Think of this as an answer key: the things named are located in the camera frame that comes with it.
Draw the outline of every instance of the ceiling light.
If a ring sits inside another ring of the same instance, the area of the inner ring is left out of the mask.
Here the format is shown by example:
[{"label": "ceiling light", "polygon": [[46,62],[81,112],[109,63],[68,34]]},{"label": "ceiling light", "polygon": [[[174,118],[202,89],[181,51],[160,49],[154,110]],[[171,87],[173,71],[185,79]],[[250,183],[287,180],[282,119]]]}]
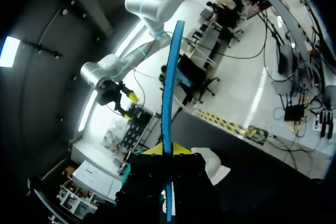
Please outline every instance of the ceiling light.
[{"label": "ceiling light", "polygon": [[88,101],[88,104],[86,105],[86,108],[84,110],[84,114],[82,116],[82,120],[80,120],[80,124],[79,124],[79,127],[78,127],[78,132],[84,130],[84,127],[86,125],[86,121],[88,120],[89,118],[89,114],[90,114],[90,111],[92,109],[92,106],[93,106],[93,103],[95,102],[95,99],[97,97],[97,91],[94,90],[90,96],[90,99]]},{"label": "ceiling light", "polygon": [[7,36],[0,55],[0,67],[11,68],[14,64],[20,40]]},{"label": "ceiling light", "polygon": [[145,23],[143,21],[140,21],[135,28],[130,32],[130,34],[127,36],[127,38],[121,43],[118,50],[114,53],[117,56],[120,56],[128,44],[134,39],[134,37],[140,32],[140,30],[144,27]]},{"label": "ceiling light", "polygon": [[282,25],[283,25],[283,21],[282,21],[282,18],[281,18],[281,16],[278,16],[277,17],[277,20],[278,20],[278,27],[280,28],[280,27],[282,27]]}]

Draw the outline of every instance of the black ceiling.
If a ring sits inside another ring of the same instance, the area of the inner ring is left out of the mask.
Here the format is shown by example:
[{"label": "black ceiling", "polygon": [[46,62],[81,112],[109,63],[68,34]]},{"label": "black ceiling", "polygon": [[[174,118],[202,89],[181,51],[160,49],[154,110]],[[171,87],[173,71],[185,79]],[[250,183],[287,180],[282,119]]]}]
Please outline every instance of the black ceiling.
[{"label": "black ceiling", "polygon": [[124,0],[98,0],[114,28],[106,38],[78,13],[80,6],[73,9],[67,1],[28,0],[5,33],[62,54],[55,59],[21,43],[13,67],[0,68],[2,150],[22,190],[27,177],[42,176],[67,156],[90,94],[80,77],[73,79],[80,67],[115,50],[137,20],[124,9]]}]

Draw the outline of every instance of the white floor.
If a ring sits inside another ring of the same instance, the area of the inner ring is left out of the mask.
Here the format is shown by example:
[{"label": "white floor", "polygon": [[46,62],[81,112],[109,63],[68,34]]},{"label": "white floor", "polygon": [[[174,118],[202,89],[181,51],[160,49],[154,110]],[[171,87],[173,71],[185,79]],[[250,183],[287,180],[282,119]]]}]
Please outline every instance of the white floor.
[{"label": "white floor", "polygon": [[[305,6],[299,3],[299,0],[286,1],[298,22],[310,35],[312,32],[311,21]],[[276,16],[271,10],[268,10],[268,16],[278,27]],[[240,42],[232,41],[231,47],[225,50],[226,55],[251,57],[261,50],[265,39],[265,25],[260,18],[255,16],[245,21],[242,24],[242,29],[244,33],[239,35]],[[282,28],[279,28],[279,32],[284,34]],[[275,48],[275,40],[268,32],[266,66],[269,72],[272,72],[275,63]],[[214,75],[219,77],[221,82],[219,84],[214,83],[212,86],[216,95],[213,97],[207,94],[204,103],[198,108],[244,127],[253,125],[261,129],[267,129],[273,118],[273,110],[275,108],[273,101],[277,98],[277,95],[271,86],[270,78],[266,75],[262,56],[261,54],[255,59],[248,60],[218,56],[222,57],[222,59],[220,59]],[[273,144],[284,148],[280,142],[269,140]],[[291,146],[292,150],[298,147],[302,148],[297,143],[283,141],[288,146]],[[266,143],[264,146],[254,146],[260,147],[265,152],[294,167],[291,156],[285,151],[274,148],[270,143]],[[330,162],[328,155],[317,151],[312,152],[310,155],[305,152],[295,152],[293,155],[298,171],[312,178],[322,178]]]}]

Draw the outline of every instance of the yellow and black tape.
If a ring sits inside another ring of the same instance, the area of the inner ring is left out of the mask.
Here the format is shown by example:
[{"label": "yellow and black tape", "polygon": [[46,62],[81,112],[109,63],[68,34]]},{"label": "yellow and black tape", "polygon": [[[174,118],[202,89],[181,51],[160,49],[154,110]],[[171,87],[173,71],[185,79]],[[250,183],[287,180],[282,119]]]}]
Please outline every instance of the yellow and black tape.
[{"label": "yellow and black tape", "polygon": [[265,143],[268,136],[268,132],[265,130],[254,127],[252,125],[250,125],[249,127],[243,127],[238,123],[223,120],[215,114],[209,113],[207,111],[198,110],[197,112],[195,112],[195,115],[209,122],[215,123],[223,128],[226,128],[229,131],[232,131],[240,136],[250,139],[260,145],[263,145]]}]

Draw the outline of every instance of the white robotic arm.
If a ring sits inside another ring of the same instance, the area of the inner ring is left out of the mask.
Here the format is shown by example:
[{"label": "white robotic arm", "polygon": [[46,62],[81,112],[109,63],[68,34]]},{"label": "white robotic arm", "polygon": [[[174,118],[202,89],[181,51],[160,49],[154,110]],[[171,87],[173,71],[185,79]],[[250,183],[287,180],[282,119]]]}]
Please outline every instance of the white robotic arm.
[{"label": "white robotic arm", "polygon": [[98,93],[108,91],[106,83],[119,82],[129,71],[160,49],[168,46],[171,36],[164,32],[164,23],[185,0],[125,0],[126,9],[146,24],[154,41],[145,43],[127,55],[110,54],[97,63],[85,63],[80,73]]}]

